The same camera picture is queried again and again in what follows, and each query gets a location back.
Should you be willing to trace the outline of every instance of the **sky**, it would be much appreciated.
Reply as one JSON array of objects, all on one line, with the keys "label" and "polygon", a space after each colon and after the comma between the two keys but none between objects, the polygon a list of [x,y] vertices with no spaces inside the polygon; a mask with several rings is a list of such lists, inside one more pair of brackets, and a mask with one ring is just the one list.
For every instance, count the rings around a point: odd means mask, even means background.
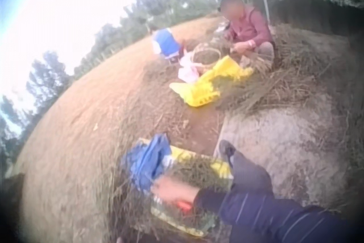
[{"label": "sky", "polygon": [[73,74],[94,35],[106,23],[119,25],[132,1],[0,0],[0,94],[23,93],[32,61],[48,50]]}]

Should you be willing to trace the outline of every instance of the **blue cloth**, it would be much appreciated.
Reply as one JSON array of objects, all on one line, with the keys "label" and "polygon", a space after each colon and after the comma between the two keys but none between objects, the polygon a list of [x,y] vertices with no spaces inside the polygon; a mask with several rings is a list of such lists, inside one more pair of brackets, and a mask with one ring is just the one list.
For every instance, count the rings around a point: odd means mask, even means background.
[{"label": "blue cloth", "polygon": [[180,50],[179,43],[166,28],[156,32],[154,41],[159,44],[162,54],[166,57]]},{"label": "blue cloth", "polygon": [[166,134],[157,134],[149,145],[139,143],[122,159],[130,171],[130,177],[141,191],[149,191],[152,181],[164,172],[162,160],[171,154],[171,147]]}]

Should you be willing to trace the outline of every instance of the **person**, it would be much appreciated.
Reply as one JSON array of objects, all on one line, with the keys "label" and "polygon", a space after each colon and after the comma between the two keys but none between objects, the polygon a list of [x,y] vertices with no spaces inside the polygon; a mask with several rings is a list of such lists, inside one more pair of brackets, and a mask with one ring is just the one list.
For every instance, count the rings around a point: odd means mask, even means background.
[{"label": "person", "polygon": [[242,0],[221,0],[218,11],[229,21],[225,38],[233,43],[232,50],[249,56],[252,52],[274,61],[274,42],[264,16]]},{"label": "person", "polygon": [[184,40],[178,43],[170,28],[158,30],[155,25],[151,24],[149,29],[154,53],[163,56],[172,64],[178,63],[185,52]]},{"label": "person", "polygon": [[267,171],[246,159],[227,141],[220,151],[234,176],[229,192],[199,189],[169,176],[161,176],[151,188],[164,202],[184,201],[217,214],[232,225],[230,243],[238,242],[349,242],[351,226],[320,207],[302,207],[289,199],[277,199]]}]

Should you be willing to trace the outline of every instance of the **blue towel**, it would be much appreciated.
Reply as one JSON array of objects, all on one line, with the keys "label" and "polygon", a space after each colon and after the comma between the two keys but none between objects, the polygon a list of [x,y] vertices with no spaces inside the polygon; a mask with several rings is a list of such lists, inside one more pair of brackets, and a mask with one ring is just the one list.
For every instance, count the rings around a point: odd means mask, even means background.
[{"label": "blue towel", "polygon": [[122,159],[130,171],[131,181],[141,191],[149,191],[152,181],[164,172],[162,160],[171,154],[166,134],[157,134],[149,145],[139,143]]}]

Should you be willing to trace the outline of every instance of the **red handle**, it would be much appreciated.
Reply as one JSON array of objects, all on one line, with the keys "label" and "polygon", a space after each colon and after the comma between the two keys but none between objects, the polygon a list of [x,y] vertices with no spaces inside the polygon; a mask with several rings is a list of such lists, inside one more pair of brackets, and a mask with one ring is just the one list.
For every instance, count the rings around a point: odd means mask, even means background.
[{"label": "red handle", "polygon": [[190,211],[192,209],[192,204],[184,201],[177,201],[177,206],[183,211]]}]

